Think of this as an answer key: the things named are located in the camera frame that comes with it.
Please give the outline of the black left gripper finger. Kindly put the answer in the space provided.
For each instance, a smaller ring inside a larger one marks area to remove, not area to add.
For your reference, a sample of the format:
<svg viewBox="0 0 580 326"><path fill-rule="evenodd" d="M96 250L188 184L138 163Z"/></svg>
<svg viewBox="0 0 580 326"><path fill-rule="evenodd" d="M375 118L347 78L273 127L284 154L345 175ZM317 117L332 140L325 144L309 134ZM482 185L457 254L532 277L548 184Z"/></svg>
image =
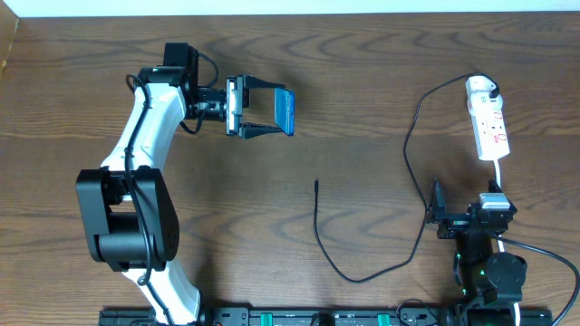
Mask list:
<svg viewBox="0 0 580 326"><path fill-rule="evenodd" d="M244 87L248 89L284 89L282 83L261 80L253 75L244 76Z"/></svg>
<svg viewBox="0 0 580 326"><path fill-rule="evenodd" d="M282 130L276 126L269 126L252 122L244 122L241 125L239 137L241 139L252 139L266 134L281 133L281 132Z"/></svg>

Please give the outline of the blue Galaxy smartphone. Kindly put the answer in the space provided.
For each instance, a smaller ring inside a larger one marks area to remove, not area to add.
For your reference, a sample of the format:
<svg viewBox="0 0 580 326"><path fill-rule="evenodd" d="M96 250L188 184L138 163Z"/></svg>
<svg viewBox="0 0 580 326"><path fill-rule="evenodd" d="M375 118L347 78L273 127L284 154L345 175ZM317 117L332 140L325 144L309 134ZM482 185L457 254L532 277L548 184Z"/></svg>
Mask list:
<svg viewBox="0 0 580 326"><path fill-rule="evenodd" d="M295 93L275 88L275 125L289 137L295 134Z"/></svg>

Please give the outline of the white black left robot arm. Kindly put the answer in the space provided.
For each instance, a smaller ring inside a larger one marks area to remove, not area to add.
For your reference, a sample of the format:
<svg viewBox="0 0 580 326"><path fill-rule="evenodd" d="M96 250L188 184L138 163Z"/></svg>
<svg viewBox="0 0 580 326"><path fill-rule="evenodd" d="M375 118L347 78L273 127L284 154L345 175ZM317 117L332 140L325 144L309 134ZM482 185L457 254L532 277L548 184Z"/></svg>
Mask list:
<svg viewBox="0 0 580 326"><path fill-rule="evenodd" d="M188 43L166 43L162 64L129 74L134 105L99 168L76 179L92 259L135 283L152 306L150 322L199 325L200 291L177 257L179 219L163 178L176 130L186 120L223 122L228 136L295 133L295 93L253 75L229 76L222 89L198 82L204 59Z"/></svg>

